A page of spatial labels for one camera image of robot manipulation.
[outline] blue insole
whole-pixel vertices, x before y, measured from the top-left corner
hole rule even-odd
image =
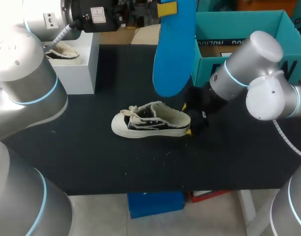
[[[161,3],[172,0],[161,0]],[[178,13],[161,18],[153,84],[156,92],[171,97],[189,80],[194,63],[196,0],[177,0]]]

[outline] black mat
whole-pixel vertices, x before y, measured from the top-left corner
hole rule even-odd
[[[152,86],[154,46],[101,46],[95,95],[69,96],[63,116],[4,142],[70,195],[128,191],[280,188],[301,164],[272,122],[253,119],[245,94],[200,137],[130,140],[111,130],[121,109],[162,100]],[[280,122],[301,149],[301,119]]]

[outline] white shoe sole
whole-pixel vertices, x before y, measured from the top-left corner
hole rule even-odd
[[[52,66],[65,66],[65,65],[80,65],[82,59],[77,57],[75,59],[49,59]]]
[[[149,136],[171,136],[171,137],[182,137],[186,135],[187,131],[189,130],[189,127],[184,129],[163,129],[163,130],[122,130],[117,125],[117,122],[115,119],[112,120],[111,123],[112,131],[125,138],[129,139],[140,139],[145,138]]]

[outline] sneaker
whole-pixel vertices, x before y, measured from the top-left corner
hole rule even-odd
[[[49,44],[51,44],[51,42],[46,42],[43,43],[43,46]],[[63,42],[59,42],[53,49],[46,52],[46,56],[52,66],[80,65],[82,63],[79,53]]]
[[[132,139],[154,135],[181,137],[189,130],[190,123],[186,113],[162,102],[151,102],[122,110],[113,118],[111,128],[115,134]]]

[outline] white box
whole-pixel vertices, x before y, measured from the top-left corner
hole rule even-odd
[[[67,94],[94,94],[99,54],[99,33],[82,32],[77,40],[65,41],[80,54],[80,65],[54,66]]]

